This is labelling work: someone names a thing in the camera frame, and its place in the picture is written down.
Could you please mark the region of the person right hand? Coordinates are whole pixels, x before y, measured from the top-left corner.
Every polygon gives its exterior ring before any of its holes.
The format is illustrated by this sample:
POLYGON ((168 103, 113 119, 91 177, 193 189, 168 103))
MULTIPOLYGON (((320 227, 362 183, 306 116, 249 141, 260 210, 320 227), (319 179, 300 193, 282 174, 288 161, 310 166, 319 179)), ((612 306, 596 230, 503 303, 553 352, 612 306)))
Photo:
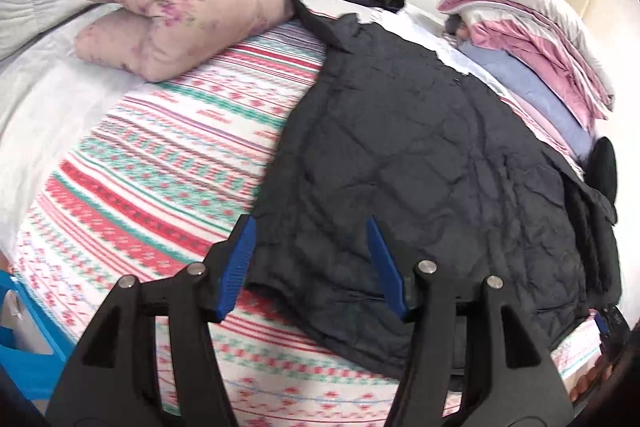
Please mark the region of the person right hand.
POLYGON ((606 355, 597 357, 591 365, 587 365, 578 372, 573 387, 568 392, 568 397, 573 405, 585 398, 590 390, 607 381, 614 371, 615 363, 606 355))

